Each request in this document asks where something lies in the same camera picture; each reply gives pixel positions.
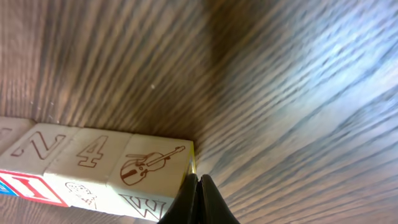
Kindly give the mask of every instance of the row of blocks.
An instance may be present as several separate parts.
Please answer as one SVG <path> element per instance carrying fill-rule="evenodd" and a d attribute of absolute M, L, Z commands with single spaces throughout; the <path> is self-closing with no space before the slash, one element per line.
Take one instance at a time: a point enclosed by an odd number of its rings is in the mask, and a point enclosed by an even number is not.
<path fill-rule="evenodd" d="M 0 194 L 159 221 L 193 143 L 0 117 Z"/>

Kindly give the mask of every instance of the wood grain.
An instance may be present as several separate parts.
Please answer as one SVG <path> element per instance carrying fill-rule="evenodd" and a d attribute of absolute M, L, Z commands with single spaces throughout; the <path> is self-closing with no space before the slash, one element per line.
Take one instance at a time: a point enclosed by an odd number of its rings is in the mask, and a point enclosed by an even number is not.
<path fill-rule="evenodd" d="M 397 222 L 397 1 L 0 0 L 0 16 L 0 115 L 194 140 L 241 223 Z M 4 223 L 132 222 L 0 204 Z"/>

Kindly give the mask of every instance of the blue paint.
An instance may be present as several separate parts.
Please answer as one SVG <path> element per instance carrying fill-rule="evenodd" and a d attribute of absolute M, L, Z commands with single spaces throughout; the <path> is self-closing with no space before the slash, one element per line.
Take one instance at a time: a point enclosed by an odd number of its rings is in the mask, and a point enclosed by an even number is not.
<path fill-rule="evenodd" d="M 0 181 L 0 194 L 18 196 L 14 191 L 12 191 L 6 184 Z"/>

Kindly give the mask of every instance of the black object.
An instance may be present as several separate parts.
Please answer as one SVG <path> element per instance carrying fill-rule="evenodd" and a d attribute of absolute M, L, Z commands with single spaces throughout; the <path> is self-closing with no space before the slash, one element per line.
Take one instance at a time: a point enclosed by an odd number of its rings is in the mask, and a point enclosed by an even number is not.
<path fill-rule="evenodd" d="M 209 175 L 198 182 L 186 176 L 177 197 L 159 224 L 239 224 Z"/>

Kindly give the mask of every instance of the violin drawing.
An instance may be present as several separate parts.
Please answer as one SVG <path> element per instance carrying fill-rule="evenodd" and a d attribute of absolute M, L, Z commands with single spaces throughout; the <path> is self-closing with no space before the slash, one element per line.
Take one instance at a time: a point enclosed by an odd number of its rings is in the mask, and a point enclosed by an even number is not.
<path fill-rule="evenodd" d="M 120 170 L 120 178 L 125 184 L 134 185 L 147 177 L 149 172 L 163 168 L 170 156 L 182 152 L 184 149 L 185 146 L 179 146 L 165 155 L 159 152 L 152 152 L 148 155 L 128 154 L 126 157 L 132 159 L 123 164 Z"/>

